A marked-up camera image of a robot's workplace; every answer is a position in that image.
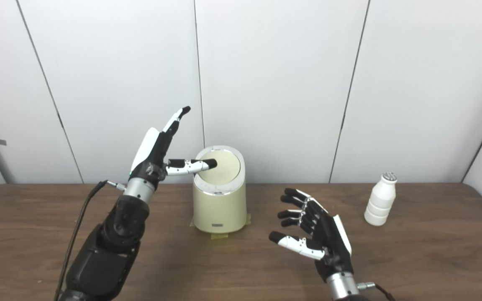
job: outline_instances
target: black robotic finger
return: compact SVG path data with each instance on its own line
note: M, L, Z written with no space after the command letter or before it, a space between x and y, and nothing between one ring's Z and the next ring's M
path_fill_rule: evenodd
M310 227L315 227L315 225L317 224L317 219L310 217L310 215L308 214L303 214L303 216L300 219L300 222Z
M310 212L313 216L317 217L318 219L322 215L328 214L327 210L325 210L325 208L321 207L321 204L319 204L315 200L308 200L308 202L306 202L306 206L305 206L304 210L306 212Z
M306 224L304 224L304 223L301 223L301 224L299 225L299 227L300 227L302 230L304 230L304 232L306 232L306 233L308 233L308 234L310 234L310 235L313 235L313 228L310 227L309 225L306 225Z
M280 242L280 240L282 240L283 238L292 238L296 241L300 240L300 237L298 237L298 236L287 235L287 234L283 234L283 233L280 233L280 232L277 232L277 231L273 231L269 234L269 240L274 242L275 244L278 244Z
M282 227L289 227L291 225L298 225L298 224L299 224L299 219L294 219L292 217L284 219L283 221L280 222L280 225L282 225Z
M296 198L293 198L292 196L280 196L280 200L284 203L289 203L289 204L294 204L295 206L299 208L304 207L304 202L301 200L298 200Z
M298 219L301 212L302 210L284 210L280 211L277 215L279 219L285 219L287 217L293 217L294 219Z
M286 196L294 196L303 202L305 202L307 198L311 197L309 194L293 188L286 188L284 193Z
M312 221L315 222L321 218L320 212L314 210L308 205L306 205L304 208L304 215L308 216Z

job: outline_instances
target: robot finger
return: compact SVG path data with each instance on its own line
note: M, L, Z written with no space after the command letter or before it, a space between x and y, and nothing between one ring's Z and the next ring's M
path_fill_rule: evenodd
M279 246L283 246L293 252L315 260L321 260L325 256L325 251L323 251L321 243L315 240L289 236L276 231L269 234L269 239Z
M294 219L300 218L302 210L284 210L280 211L277 215L279 219L285 219L287 217L293 217Z
M301 223L299 227L308 235L313 235L313 227L310 227L309 225L306 225L304 223Z
M308 214L303 214L302 217L300 217L300 222L313 228L317 224L317 219L310 217Z
M280 225L282 225L282 227L289 227L291 225L299 225L299 223L300 219L294 219L293 217L289 217L281 221Z
M304 215L311 219L314 223L317 223L321 218L321 212L315 211L312 207L306 206L304 208Z
M312 196L310 196L309 194L305 193L305 192L302 192L298 189L293 189L293 188L286 188L284 190L284 193L286 196L294 196L296 197L297 199L301 200L302 202L306 202L306 199L307 198L311 198Z
M318 215L318 219L321 215L328 214L328 211L319 204L314 198L309 199L306 202L305 210L313 215Z
M294 204L295 206L297 206L301 209L305 205L304 202L302 202L301 200L299 200L297 198L293 198L292 196L280 196L280 200L284 203Z
M215 168L217 161L215 159L207 160L184 160L170 159L166 167L168 176L187 175L188 173L198 173L200 171Z

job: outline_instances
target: bottle cap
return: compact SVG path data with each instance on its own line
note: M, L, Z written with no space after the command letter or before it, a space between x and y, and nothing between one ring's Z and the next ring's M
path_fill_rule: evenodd
M388 215L385 215L384 217L379 217L378 215L369 212L369 209L366 208L366 211L364 212L364 219L366 219L366 221L371 225L381 226L386 223Z
M384 180L386 183L393 184L397 182L397 177L394 173L383 173L381 179Z

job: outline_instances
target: tape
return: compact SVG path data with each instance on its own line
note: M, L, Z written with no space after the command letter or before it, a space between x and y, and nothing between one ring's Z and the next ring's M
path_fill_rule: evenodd
M221 238L228 238L228 233L211 234L211 239L212 239L212 240L220 240Z

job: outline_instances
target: robotic hand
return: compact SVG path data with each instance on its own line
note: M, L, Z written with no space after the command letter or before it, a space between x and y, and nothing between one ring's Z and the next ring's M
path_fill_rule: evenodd
M60 297L60 301L111 301L118 296L139 251L149 202L159 182L166 176L197 173L217 166L214 159L163 162L180 119L190 109L177 111L161 132L150 128L131 166L127 187L110 181L99 183L95 191L109 183L124 192L105 221L92 230L83 244L67 273L67 288L60 296L60 287L57 289L56 298Z
M278 218L284 219L282 226L298 225L312 238L299 238L273 231L269 234L269 239L300 255L315 259L317 272L327 284L333 301L369 301L359 294L354 281L351 244L340 217L331 217L315 198L300 190L286 188L285 195L280 200L300 208L279 212Z

